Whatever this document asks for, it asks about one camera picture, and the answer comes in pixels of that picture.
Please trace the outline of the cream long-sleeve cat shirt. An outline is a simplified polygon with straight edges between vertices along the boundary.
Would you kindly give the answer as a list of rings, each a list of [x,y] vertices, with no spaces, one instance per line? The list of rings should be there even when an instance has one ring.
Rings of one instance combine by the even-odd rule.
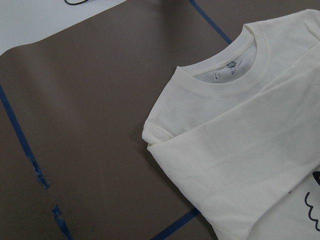
[[[177,67],[142,139],[218,239],[319,239],[320,12],[247,23]]]

